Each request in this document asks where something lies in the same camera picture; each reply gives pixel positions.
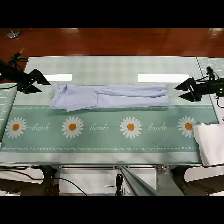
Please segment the orange flower center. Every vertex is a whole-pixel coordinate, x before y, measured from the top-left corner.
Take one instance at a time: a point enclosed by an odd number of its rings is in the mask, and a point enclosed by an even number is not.
[[[69,125],[69,129],[70,129],[71,131],[74,131],[74,130],[76,129],[76,124],[70,124],[70,125]]]
[[[192,124],[190,124],[190,123],[186,123],[186,124],[185,124],[185,128],[186,128],[187,130],[192,130]]]
[[[128,124],[128,130],[133,131],[135,129],[135,126],[133,124]]]
[[[12,130],[13,131],[17,131],[19,129],[19,124],[14,124],[13,126],[12,126]]]

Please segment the folded cloth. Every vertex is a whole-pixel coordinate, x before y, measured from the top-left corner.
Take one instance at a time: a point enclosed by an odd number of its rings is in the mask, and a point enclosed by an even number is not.
[[[224,125],[196,125],[194,137],[199,144],[203,165],[211,166],[224,163]]]
[[[69,111],[97,108],[168,106],[167,86],[54,85],[51,109]]]

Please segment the daisy print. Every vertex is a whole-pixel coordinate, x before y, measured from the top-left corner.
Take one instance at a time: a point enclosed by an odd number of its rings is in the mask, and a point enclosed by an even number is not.
[[[26,121],[21,117],[15,117],[6,126],[6,135],[8,138],[17,138],[26,130]]]
[[[193,127],[196,124],[194,118],[182,117],[178,122],[178,130],[182,131],[182,135],[188,138],[193,137]]]
[[[75,138],[82,134],[83,126],[83,121],[78,117],[69,117],[65,122],[63,122],[63,135],[65,135],[66,138]]]
[[[126,138],[130,139],[139,136],[141,134],[140,131],[142,130],[140,121],[134,117],[126,117],[125,119],[123,119],[120,127],[120,131],[123,132],[123,135],[125,135]]]

